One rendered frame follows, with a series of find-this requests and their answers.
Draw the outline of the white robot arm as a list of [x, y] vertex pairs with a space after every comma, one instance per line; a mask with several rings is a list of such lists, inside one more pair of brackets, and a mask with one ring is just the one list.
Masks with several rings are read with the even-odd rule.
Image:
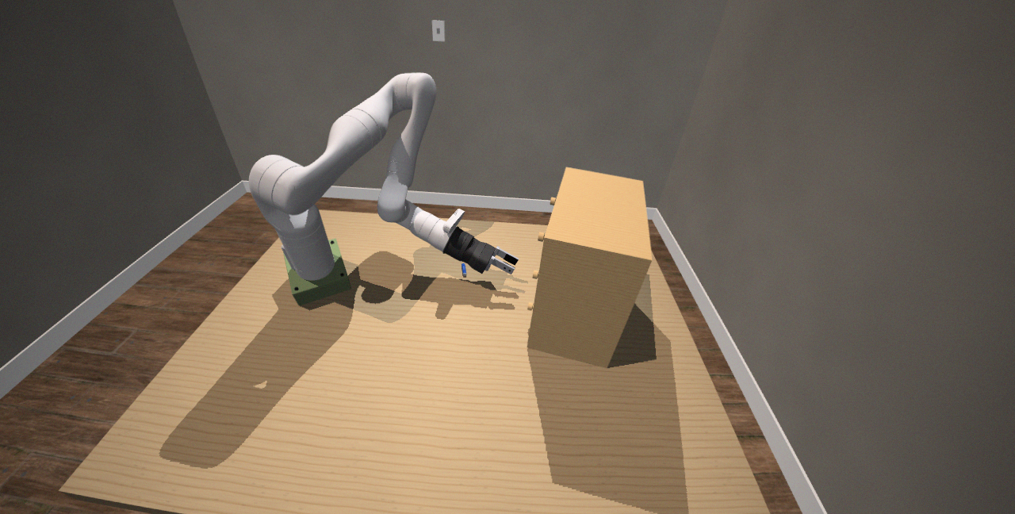
[[389, 119], [406, 109], [411, 110], [411, 116], [390, 152], [377, 212], [383, 221], [404, 226], [417, 238], [427, 241], [439, 218], [425, 213], [406, 200], [406, 196], [435, 97], [436, 86], [431, 76], [397, 75], [377, 94], [335, 121], [327, 138], [326, 152], [318, 160], [307, 167], [277, 154], [256, 160], [249, 175], [251, 196], [265, 219], [274, 226], [282, 240], [284, 256], [302, 279], [314, 282], [326, 277], [335, 265], [325, 226], [314, 204], [347, 168], [383, 140]]

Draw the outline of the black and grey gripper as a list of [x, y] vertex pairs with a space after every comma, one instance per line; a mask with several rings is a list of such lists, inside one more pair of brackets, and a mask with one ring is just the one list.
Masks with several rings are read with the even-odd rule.
[[[495, 248], [485, 242], [480, 242], [471, 233], [462, 231], [457, 224], [464, 213], [465, 211], [459, 208], [447, 221], [442, 219], [436, 221], [427, 239], [429, 245], [443, 251], [443, 254], [446, 253], [447, 256], [468, 263], [473, 270], [480, 273], [487, 271], [493, 265], [511, 274], [515, 267], [507, 263], [516, 265], [519, 258], [512, 256], [498, 246]], [[503, 258], [507, 263], [497, 259], [496, 256]]]

